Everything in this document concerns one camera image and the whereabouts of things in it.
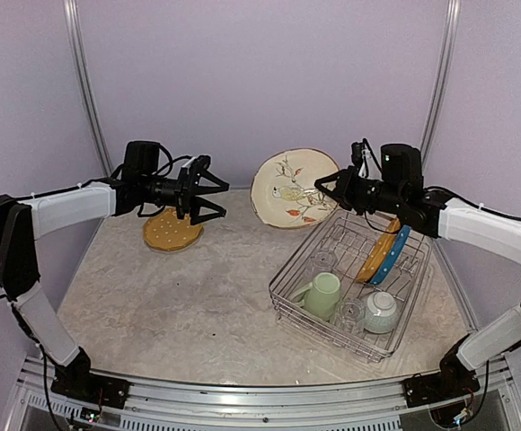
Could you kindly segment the cream floral plate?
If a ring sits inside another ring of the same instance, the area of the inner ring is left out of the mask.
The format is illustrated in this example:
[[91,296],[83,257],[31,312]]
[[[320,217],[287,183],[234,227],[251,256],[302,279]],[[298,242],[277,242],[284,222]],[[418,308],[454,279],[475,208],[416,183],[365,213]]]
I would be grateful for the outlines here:
[[333,213],[337,203],[314,183],[338,170],[338,164],[321,150],[297,148],[275,154],[253,177],[252,210],[264,224],[278,229],[319,224]]

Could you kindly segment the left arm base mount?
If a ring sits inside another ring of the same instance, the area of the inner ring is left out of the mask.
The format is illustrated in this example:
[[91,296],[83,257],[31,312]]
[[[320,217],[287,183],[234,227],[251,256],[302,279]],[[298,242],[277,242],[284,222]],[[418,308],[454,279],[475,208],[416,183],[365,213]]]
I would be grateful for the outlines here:
[[55,368],[51,390],[69,399],[96,404],[100,408],[124,409],[130,382],[124,379],[95,374],[91,359],[79,347],[75,359],[68,365],[59,365],[42,349],[42,354]]

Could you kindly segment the yellow polka dot plate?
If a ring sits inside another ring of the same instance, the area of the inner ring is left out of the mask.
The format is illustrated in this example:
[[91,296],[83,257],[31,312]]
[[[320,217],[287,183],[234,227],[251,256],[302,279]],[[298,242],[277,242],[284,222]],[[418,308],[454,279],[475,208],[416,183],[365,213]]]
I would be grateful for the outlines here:
[[365,263],[356,275],[356,281],[359,283],[370,282],[381,268],[388,252],[396,241],[396,236],[401,230],[401,222],[395,217],[386,228],[386,233],[382,233],[374,248],[368,255]]
[[157,251],[179,251],[194,243],[203,230],[203,224],[192,225],[188,215],[179,219],[176,211],[168,208],[145,222],[143,240],[149,248]]

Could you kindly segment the blue polka dot plate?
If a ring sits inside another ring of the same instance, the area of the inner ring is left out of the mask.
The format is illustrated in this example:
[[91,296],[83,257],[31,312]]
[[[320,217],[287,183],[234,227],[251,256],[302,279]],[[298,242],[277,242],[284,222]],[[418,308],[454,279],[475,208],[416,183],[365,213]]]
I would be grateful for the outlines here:
[[389,272],[392,270],[393,266],[396,264],[396,260],[399,258],[404,245],[406,244],[408,237],[410,235],[411,228],[408,225],[405,225],[401,228],[396,236],[396,241],[393,244],[393,247],[388,252],[387,257],[385,258],[381,268],[373,277],[373,279],[368,282],[368,284],[377,286],[380,285],[384,279],[387,277]]

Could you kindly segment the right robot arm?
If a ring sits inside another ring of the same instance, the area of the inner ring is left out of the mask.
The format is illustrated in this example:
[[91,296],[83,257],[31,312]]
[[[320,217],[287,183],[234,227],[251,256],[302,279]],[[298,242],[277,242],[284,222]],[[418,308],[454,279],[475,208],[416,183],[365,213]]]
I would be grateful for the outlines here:
[[[366,144],[353,144],[350,166],[317,179],[314,186],[345,210],[390,214],[416,233],[466,244],[521,268],[521,216],[472,203],[441,186],[425,186],[421,152],[407,144],[382,145],[375,160],[380,179],[364,177]],[[520,345],[521,301],[452,348],[453,363],[434,376],[433,391],[443,399],[454,397],[467,384],[466,371]]]

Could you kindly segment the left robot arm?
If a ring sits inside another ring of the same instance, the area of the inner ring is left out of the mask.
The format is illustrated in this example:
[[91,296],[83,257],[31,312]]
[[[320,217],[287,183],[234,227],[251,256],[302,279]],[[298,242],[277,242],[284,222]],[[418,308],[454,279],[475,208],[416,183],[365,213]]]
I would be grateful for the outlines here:
[[[159,163],[166,156],[165,164]],[[41,285],[39,241],[90,221],[141,212],[150,204],[168,207],[178,218],[201,224],[225,216],[209,195],[228,191],[228,182],[213,174],[208,155],[172,158],[154,141],[131,141],[124,160],[107,177],[65,189],[25,197],[0,195],[0,288],[22,330],[56,367],[76,397],[87,400],[99,390],[89,360],[57,316]]]

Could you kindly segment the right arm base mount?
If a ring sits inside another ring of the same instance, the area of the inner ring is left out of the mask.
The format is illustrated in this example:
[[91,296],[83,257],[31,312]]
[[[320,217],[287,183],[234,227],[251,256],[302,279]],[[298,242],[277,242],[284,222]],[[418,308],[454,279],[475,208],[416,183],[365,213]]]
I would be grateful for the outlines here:
[[467,369],[450,350],[437,372],[414,374],[402,381],[402,388],[407,407],[415,408],[474,394],[481,386],[475,371]]

